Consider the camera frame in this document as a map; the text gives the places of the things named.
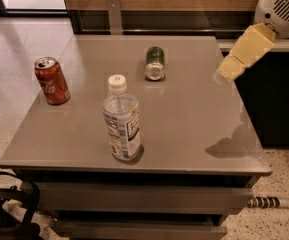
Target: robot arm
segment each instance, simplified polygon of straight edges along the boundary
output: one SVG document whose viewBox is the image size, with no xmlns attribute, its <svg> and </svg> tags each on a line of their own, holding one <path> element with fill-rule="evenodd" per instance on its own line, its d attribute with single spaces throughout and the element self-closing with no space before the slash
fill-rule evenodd
<svg viewBox="0 0 289 240">
<path fill-rule="evenodd" d="M 223 84 L 236 79 L 274 47 L 275 38 L 289 38 L 289 0 L 259 0 L 254 25 L 237 40 L 214 80 Z"/>
</svg>

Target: perforated speaker grille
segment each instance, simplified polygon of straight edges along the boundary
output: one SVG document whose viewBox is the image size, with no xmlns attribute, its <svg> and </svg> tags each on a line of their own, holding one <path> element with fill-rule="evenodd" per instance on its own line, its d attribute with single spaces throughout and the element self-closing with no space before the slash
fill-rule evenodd
<svg viewBox="0 0 289 240">
<path fill-rule="evenodd" d="M 289 22 L 289 0 L 276 0 L 273 10 L 278 17 Z"/>
</svg>

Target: drawer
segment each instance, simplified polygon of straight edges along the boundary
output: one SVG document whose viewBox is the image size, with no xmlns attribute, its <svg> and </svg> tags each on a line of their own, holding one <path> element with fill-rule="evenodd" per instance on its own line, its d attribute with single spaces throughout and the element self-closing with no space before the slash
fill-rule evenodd
<svg viewBox="0 0 289 240">
<path fill-rule="evenodd" d="M 84 213 L 84 218 L 66 216 L 51 228 L 70 239 L 118 240 L 218 240 L 227 234 L 225 227 L 214 227 L 209 216 Z"/>
<path fill-rule="evenodd" d="M 183 214 L 238 214 L 247 188 L 95 183 L 37 183 L 40 209 Z"/>
</svg>

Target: gray table surface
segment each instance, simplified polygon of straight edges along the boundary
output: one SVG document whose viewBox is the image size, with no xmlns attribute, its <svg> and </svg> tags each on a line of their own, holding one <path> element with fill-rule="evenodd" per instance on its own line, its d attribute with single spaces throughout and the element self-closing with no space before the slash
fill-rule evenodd
<svg viewBox="0 0 289 240">
<path fill-rule="evenodd" d="M 145 80 L 145 54 L 152 46 L 166 54 L 164 81 Z M 218 86 L 212 80 L 222 58 L 213 37 L 75 36 L 57 58 L 71 99 L 52 106 L 40 93 L 0 166 L 269 175 L 270 166 L 234 83 Z M 131 163 L 110 154 L 102 116 L 107 79 L 115 73 L 126 76 L 140 104 L 144 152 Z"/>
</svg>

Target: floor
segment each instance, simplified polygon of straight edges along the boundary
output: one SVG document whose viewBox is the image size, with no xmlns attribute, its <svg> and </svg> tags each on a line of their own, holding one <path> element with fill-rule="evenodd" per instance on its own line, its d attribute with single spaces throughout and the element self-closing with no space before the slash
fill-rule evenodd
<svg viewBox="0 0 289 240">
<path fill-rule="evenodd" d="M 0 157 L 40 91 L 33 62 L 43 56 L 59 58 L 72 35 L 66 18 L 0 18 Z M 289 149 L 265 149 L 265 156 L 273 174 L 259 180 L 255 194 L 289 198 Z M 0 187 L 14 183 L 0 177 Z M 23 212 L 8 208 L 15 216 Z M 36 214 L 34 220 L 41 225 L 45 240 L 67 239 L 47 226 L 52 218 Z M 224 224 L 228 228 L 224 240 L 289 240 L 289 209 L 245 208 L 239 215 L 229 216 Z"/>
</svg>

